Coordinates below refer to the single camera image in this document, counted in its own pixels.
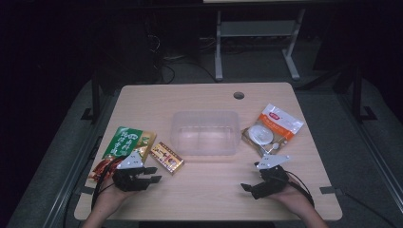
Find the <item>red and white snack bag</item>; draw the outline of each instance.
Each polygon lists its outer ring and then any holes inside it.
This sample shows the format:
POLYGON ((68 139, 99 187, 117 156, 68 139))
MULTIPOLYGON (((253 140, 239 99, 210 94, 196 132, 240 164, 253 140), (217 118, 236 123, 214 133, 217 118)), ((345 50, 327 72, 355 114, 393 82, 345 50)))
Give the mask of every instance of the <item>red and white snack bag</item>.
MULTIPOLYGON (((120 161, 116 161, 114 162, 110 167, 109 170, 106 172, 105 178, 104 180, 108 179, 109 177, 111 177, 115 171, 116 171, 116 167, 119 165, 119 163, 123 160, 124 158, 121 158, 120 161)), ((92 170, 92 172, 89 173, 88 178, 90 180, 93 180, 95 182, 98 182, 98 180, 100 179, 101 175, 104 173, 104 170, 106 169, 106 167, 113 161, 115 160, 115 157, 112 155, 107 155, 103 160, 101 160, 97 166, 95 166, 95 168, 92 170)))
POLYGON ((254 125, 242 130, 242 139, 254 146, 263 157, 277 154, 302 128, 304 122, 269 104, 254 125))

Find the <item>gray floor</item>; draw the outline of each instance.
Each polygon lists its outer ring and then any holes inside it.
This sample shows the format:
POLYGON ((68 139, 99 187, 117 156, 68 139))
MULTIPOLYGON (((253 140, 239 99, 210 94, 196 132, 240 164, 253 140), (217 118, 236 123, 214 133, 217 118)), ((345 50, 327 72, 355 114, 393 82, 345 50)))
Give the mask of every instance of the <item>gray floor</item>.
MULTIPOLYGON (((288 82, 294 87, 305 85, 323 73, 312 71, 319 45, 318 40, 298 41, 293 54, 301 76, 298 82, 290 78, 282 59, 283 43, 274 43, 266 47, 250 47, 239 54, 224 54, 222 83, 288 82)), ((169 66, 175 71, 171 84, 215 83, 211 75, 214 74, 214 54, 211 51, 202 54, 199 61, 182 58, 169 66)), ((163 76, 168 81, 173 71, 165 67, 163 76)), ((309 91, 296 91, 332 186, 358 198, 396 227, 403 227, 402 210, 395 195, 391 194, 391 180, 384 178, 385 168, 379 168, 381 158, 388 165, 386 171, 394 174, 395 181, 403 181, 403 126, 385 106, 377 89, 366 81, 363 82, 362 104, 369 106, 378 120, 357 123, 349 110, 351 94, 337 95, 332 91, 335 79, 309 91)), ((102 95, 102 117, 96 124, 81 120, 85 109, 91 107, 90 95, 88 82, 55 135, 9 227, 82 225, 74 218, 73 211, 92 163, 86 161, 106 129, 119 92, 115 96, 102 95)), ((331 227, 389 227, 379 216, 347 196, 337 198, 343 218, 329 221, 331 227)), ((300 221, 276 222, 276 226, 304 227, 300 221)), ((106 223, 106 227, 138 227, 138 223, 112 220, 106 223)))

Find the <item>metal stand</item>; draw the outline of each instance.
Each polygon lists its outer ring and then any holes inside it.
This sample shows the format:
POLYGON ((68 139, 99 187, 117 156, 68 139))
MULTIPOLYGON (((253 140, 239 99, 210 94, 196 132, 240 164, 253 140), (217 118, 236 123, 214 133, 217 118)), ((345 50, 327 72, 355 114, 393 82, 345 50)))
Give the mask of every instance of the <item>metal stand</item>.
POLYGON ((95 124, 100 116, 100 85, 98 82, 97 73, 94 72, 91 77, 91 85, 92 85, 92 115, 89 114, 91 112, 91 108, 87 108, 84 112, 81 120, 91 121, 91 124, 95 124))
POLYGON ((367 112, 367 115, 361 115, 362 75, 359 64, 354 64, 354 62, 341 65, 323 74, 322 76, 319 76, 306 85, 296 87, 295 90, 309 90, 336 75, 338 75, 338 79, 333 86, 333 90, 336 93, 346 93, 349 86, 353 84, 352 112, 355 119, 359 123, 362 123, 362 121, 377 120, 377 117, 368 106, 363 106, 364 110, 367 112))
POLYGON ((217 46, 215 55, 216 80, 222 81, 221 65, 221 37, 240 37, 240 36, 290 36, 291 41, 287 49, 282 51, 284 60, 290 70, 293 80, 299 80, 299 74, 294 64, 292 53, 297 41, 299 29, 305 9, 298 13, 297 20, 286 21, 238 21, 222 22, 221 12, 217 14, 217 46))

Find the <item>clear plastic container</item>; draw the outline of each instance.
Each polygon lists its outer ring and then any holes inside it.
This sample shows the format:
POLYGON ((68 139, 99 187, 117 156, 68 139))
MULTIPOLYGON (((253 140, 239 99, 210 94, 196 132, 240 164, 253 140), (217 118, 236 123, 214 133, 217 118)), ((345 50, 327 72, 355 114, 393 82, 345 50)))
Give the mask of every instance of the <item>clear plastic container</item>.
POLYGON ((171 142, 180 155, 234 155, 240 143, 238 113, 227 110, 177 112, 173 117, 171 142))

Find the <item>cable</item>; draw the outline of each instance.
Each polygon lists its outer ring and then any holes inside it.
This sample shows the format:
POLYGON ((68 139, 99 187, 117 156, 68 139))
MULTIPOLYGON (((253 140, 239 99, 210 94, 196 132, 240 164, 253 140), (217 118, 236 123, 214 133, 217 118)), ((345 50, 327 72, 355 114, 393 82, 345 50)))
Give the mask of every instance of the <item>cable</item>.
POLYGON ((166 65, 163 65, 163 67, 166 67, 166 68, 168 68, 168 69, 170 69, 172 71, 172 78, 168 82, 165 81, 165 78, 163 77, 163 74, 161 74, 161 77, 163 78, 163 83, 168 85, 168 84, 172 83, 172 81, 174 81, 174 79, 175 79, 175 76, 176 76, 175 70, 173 68, 169 67, 169 66, 166 66, 166 65))
POLYGON ((110 185, 108 185, 107 187, 101 189, 101 191, 99 192, 99 194, 101 194, 102 192, 104 192, 107 188, 111 187, 112 185, 114 185, 115 183, 111 183, 110 185))
POLYGON ((209 49, 214 48, 215 44, 217 43, 216 38, 214 38, 214 37, 207 37, 207 38, 203 38, 203 39, 201 38, 200 40, 203 41, 203 42, 211 40, 206 45, 203 45, 203 46, 199 47, 199 51, 201 51, 201 52, 205 52, 205 51, 207 51, 209 49))
POLYGON ((286 173, 293 175, 302 185, 305 187, 306 191, 308 192, 309 195, 311 195, 311 192, 309 191, 308 187, 305 185, 305 183, 295 174, 293 174, 290 171, 285 170, 286 173))
POLYGON ((309 190, 306 187, 306 185, 300 180, 299 177, 297 177, 294 174, 292 174, 292 175, 295 176, 302 183, 302 185, 306 188, 306 190, 304 190, 301 186, 299 186, 297 183, 294 183, 292 181, 283 180, 283 179, 280 179, 280 178, 277 178, 277 177, 268 177, 268 178, 274 179, 274 180, 277 180, 277 181, 282 181, 282 182, 285 182, 287 184, 290 184, 290 186, 292 186, 295 189, 297 189, 312 204, 312 206, 315 207, 314 198, 312 197, 312 195, 309 192, 309 190))
MULTIPOLYGON (((79 177, 81 177, 81 176, 83 175, 84 170, 86 170, 86 166, 88 165, 89 161, 93 160, 93 158, 95 157, 95 154, 96 154, 96 152, 98 151, 98 148, 99 148, 99 145, 100 145, 100 143, 101 143, 102 138, 103 138, 103 136, 99 136, 98 139, 97 139, 97 141, 96 141, 96 143, 95 143, 95 146, 92 147, 91 152, 88 154, 88 157, 86 158, 86 163, 83 165, 83 168, 80 170, 80 175, 79 175, 79 177)), ((70 206, 70 202, 71 202, 72 195, 73 195, 73 193, 74 193, 74 189, 76 189, 79 180, 80 180, 80 179, 78 179, 78 180, 75 182, 74 187, 73 187, 73 190, 72 190, 72 191, 70 192, 70 194, 68 195, 67 204, 66 204, 66 208, 65 208, 65 213, 63 214, 63 227, 66 227, 68 207, 70 206)))
POLYGON ((247 49, 247 45, 240 43, 240 39, 235 39, 233 37, 222 39, 221 53, 227 54, 227 55, 242 54, 246 51, 251 51, 254 49, 254 45, 253 44, 250 44, 250 45, 252 45, 252 47, 250 49, 247 49))
POLYGON ((174 61, 183 59, 184 57, 186 57, 186 56, 185 55, 177 55, 177 56, 172 56, 172 57, 163 57, 163 59, 165 61, 168 61, 168 62, 174 62, 174 61))
POLYGON ((381 219, 383 219, 386 223, 388 223, 390 226, 397 228, 397 226, 395 226, 391 221, 389 221, 387 218, 383 217, 381 214, 379 214, 378 212, 376 212, 373 208, 369 207, 368 205, 366 205, 365 203, 363 203, 362 201, 358 200, 357 198, 353 197, 352 195, 348 194, 348 193, 344 193, 344 196, 350 198, 351 200, 355 201, 356 203, 360 204, 361 206, 367 208, 368 210, 370 210, 372 213, 376 214, 377 216, 379 216, 381 219))
POLYGON ((200 66, 198 64, 187 62, 187 63, 169 63, 169 65, 194 65, 196 67, 199 67, 199 68, 203 69, 214 80, 214 82, 216 82, 215 77, 206 68, 204 68, 203 66, 200 66))
POLYGON ((91 210, 93 209, 95 202, 97 201, 97 198, 100 194, 100 188, 102 183, 104 182, 104 178, 107 174, 107 172, 109 172, 110 166, 112 166, 112 164, 119 162, 121 160, 124 160, 127 156, 121 156, 118 158, 115 158, 114 160, 112 160, 104 169, 104 172, 101 174, 101 177, 98 179, 97 185, 95 187, 94 193, 92 195, 92 202, 91 202, 91 210))
POLYGON ((161 45, 161 40, 160 40, 160 38, 158 38, 158 36, 155 36, 155 35, 148 35, 148 38, 153 38, 153 39, 157 40, 157 46, 156 46, 154 49, 151 49, 151 50, 150 50, 151 52, 156 53, 157 50, 158 50, 158 48, 160 48, 160 45, 161 45))
POLYGON ((135 77, 138 77, 139 74, 134 72, 133 70, 131 70, 130 68, 128 68, 125 64, 123 64, 122 62, 120 62, 118 59, 116 59, 115 57, 113 57, 111 54, 109 54, 106 50, 104 50, 102 47, 96 45, 98 47, 98 49, 103 52, 109 59, 113 60, 116 64, 120 65, 122 67, 122 69, 125 69, 127 72, 129 72, 130 74, 134 75, 135 77))

